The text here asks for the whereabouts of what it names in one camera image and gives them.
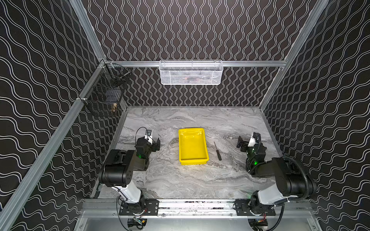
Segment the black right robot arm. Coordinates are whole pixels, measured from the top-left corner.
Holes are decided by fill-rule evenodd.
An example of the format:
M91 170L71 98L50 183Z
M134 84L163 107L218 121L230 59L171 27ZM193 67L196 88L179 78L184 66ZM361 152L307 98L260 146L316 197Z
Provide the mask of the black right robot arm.
M265 161L267 148L260 133L254 132L249 141L239 136L237 148L247 155L245 168L248 174L254 178L275 178L273 185L251 195L246 206L251 214L273 214L273 207L305 200L316 192L317 184L300 161L290 156Z

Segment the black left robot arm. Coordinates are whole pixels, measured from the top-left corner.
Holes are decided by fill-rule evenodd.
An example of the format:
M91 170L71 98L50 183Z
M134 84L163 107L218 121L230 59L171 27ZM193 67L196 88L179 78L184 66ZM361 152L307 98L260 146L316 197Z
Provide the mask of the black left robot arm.
M142 190L133 181L135 171L146 171L152 152L160 150L161 141L141 137L134 150L112 149L100 169L98 180L106 187L116 190L119 194L119 215L124 216L156 216L159 201L146 199Z

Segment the black handled screwdriver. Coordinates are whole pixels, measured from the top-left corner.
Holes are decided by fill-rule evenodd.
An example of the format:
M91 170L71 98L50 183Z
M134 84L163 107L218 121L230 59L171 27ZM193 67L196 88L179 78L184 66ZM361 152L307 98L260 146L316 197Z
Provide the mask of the black handled screwdriver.
M215 150L216 150L216 153L217 153L218 160L219 160L219 161L222 161L222 157L221 157L220 151L219 151L219 149L217 148L217 146L216 146L216 143L215 143L215 142L214 142L214 146L215 146Z

